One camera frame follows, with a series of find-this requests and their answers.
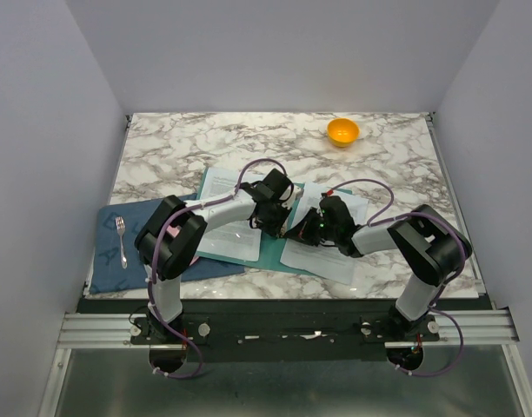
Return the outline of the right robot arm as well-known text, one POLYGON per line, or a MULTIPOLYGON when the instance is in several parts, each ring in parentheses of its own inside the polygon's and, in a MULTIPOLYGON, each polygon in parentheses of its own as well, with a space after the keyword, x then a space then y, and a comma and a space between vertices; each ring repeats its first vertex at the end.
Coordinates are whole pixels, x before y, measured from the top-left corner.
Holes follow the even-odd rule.
POLYGON ((328 194, 284 237, 311 247, 331 242, 351 258, 399 251, 412 275, 386 323, 389 333, 400 341, 417 333, 429 308, 462 272, 473 252, 467 238, 429 205, 374 225, 358 225, 345 202, 328 194))

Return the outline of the teal folder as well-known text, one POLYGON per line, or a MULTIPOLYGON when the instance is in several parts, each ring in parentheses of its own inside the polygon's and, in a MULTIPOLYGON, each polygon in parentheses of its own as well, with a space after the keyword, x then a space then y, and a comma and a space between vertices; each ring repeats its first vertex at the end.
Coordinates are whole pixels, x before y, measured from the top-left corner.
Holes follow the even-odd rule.
MULTIPOLYGON (((298 183, 297 185, 299 187, 304 187, 304 184, 298 183)), ((289 215, 289 224, 291 223, 293 216, 296 212, 297 204, 298 203, 296 202, 293 205, 292 211, 289 215)), ((275 239, 265 234, 264 232, 262 232, 261 233, 261 244, 260 244, 260 256, 259 256, 258 261, 239 261, 239 260, 231 259, 231 258, 214 259, 214 260, 232 261, 234 263, 238 263, 238 264, 241 264, 247 267, 267 269, 267 270, 279 271, 279 272, 287 272, 291 274, 314 275, 310 272, 307 272, 301 269, 287 267, 281 264, 280 258, 284 250, 286 241, 287 240, 285 239, 275 239)))

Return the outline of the printed paper sheet bottom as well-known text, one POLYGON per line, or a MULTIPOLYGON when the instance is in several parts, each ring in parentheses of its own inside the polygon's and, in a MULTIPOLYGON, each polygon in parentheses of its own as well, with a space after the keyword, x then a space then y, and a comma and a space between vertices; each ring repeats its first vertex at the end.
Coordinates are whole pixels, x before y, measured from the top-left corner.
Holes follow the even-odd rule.
MULTIPOLYGON (((303 188, 303 195, 296 205, 296 212, 289 225, 292 228, 295 227, 304 218, 309 209, 317 209, 322 193, 328 190, 327 186, 306 182, 303 188)), ((345 202, 354 223, 364 223, 369 205, 368 199, 342 191, 336 191, 334 195, 339 196, 345 202)), ((301 269, 344 285, 349 285, 354 277, 354 262, 350 257, 343 255, 337 248, 310 247, 287 240, 280 262, 287 267, 301 269)))

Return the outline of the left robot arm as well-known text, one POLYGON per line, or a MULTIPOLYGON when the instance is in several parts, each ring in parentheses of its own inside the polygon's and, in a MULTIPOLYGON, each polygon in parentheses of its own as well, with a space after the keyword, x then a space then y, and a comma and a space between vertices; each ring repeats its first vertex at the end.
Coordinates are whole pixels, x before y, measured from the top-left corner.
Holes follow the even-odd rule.
POLYGON ((272 237, 283 234, 298 187, 278 170, 262 180, 237 179, 227 193, 182 201, 164 198, 135 239, 135 248, 147 271, 148 310, 153 318, 150 332, 162 343, 180 334, 177 319, 183 312, 181 277, 189 268, 205 234, 234 222, 250 226, 272 237))

